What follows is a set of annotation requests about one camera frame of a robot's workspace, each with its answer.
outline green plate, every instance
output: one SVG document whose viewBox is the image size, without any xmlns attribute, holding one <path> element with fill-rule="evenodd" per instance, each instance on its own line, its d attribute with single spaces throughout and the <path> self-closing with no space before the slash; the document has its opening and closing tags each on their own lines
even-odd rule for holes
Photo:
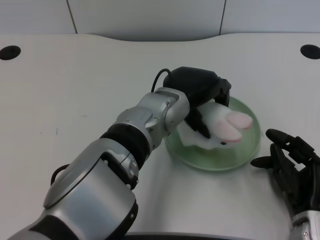
<svg viewBox="0 0 320 240">
<path fill-rule="evenodd" d="M 225 171 L 251 161 L 257 154 L 261 140 L 261 129 L 257 117 L 241 101 L 230 97 L 229 108 L 253 119 L 249 130 L 242 132 L 242 141 L 235 148 L 206 150 L 198 146 L 184 146 L 177 130 L 166 137 L 165 144 L 170 154 L 186 164 L 207 171 Z"/>
</svg>

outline plush toy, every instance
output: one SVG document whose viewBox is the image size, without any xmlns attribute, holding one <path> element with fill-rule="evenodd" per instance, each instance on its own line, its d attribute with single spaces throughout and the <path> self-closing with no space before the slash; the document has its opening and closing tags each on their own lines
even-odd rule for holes
<svg viewBox="0 0 320 240">
<path fill-rule="evenodd" d="M 242 140 L 242 131 L 250 129 L 253 123 L 249 115 L 216 102 L 207 102 L 198 110 L 211 137 L 204 137 L 183 121 L 177 126 L 177 131 L 184 146 L 198 146 L 206 150 L 234 148 Z"/>
</svg>

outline robotic hand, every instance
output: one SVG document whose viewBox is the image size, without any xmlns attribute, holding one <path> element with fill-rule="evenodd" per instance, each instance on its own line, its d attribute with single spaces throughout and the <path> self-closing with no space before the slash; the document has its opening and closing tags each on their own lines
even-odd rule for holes
<svg viewBox="0 0 320 240">
<path fill-rule="evenodd" d="M 9 240 L 110 240 L 126 234 L 138 213 L 132 189 L 139 170 L 162 138 L 185 120 L 208 136 L 197 107 L 215 99 L 229 104 L 231 85 L 214 72 L 180 67 L 157 91 L 123 111 L 55 180 L 41 216 Z"/>
<path fill-rule="evenodd" d="M 320 157 L 300 137 L 269 129 L 266 136 L 274 142 L 271 156 L 252 160 L 257 168 L 271 169 L 272 177 L 285 193 L 293 218 L 290 240 L 320 240 Z M 298 171 L 284 154 L 305 168 Z"/>
</svg>

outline table surface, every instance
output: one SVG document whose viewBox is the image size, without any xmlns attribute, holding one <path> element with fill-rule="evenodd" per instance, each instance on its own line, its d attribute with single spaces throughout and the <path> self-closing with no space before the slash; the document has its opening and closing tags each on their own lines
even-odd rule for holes
<svg viewBox="0 0 320 240">
<path fill-rule="evenodd" d="M 188 42 L 0 36 L 0 49 L 21 48 L 17 58 L 0 61 L 2 237 L 40 215 L 53 171 L 138 103 L 163 68 L 215 71 L 232 84 L 231 95 L 255 112 L 263 132 L 278 129 L 320 149 L 320 60 L 300 53 L 305 44 L 320 46 L 320 34 L 230 34 Z M 270 143 L 262 138 L 260 156 L 270 154 Z M 288 210 L 262 169 L 196 170 L 171 159 L 162 142 L 139 178 L 131 232 L 288 237 Z"/>
</svg>

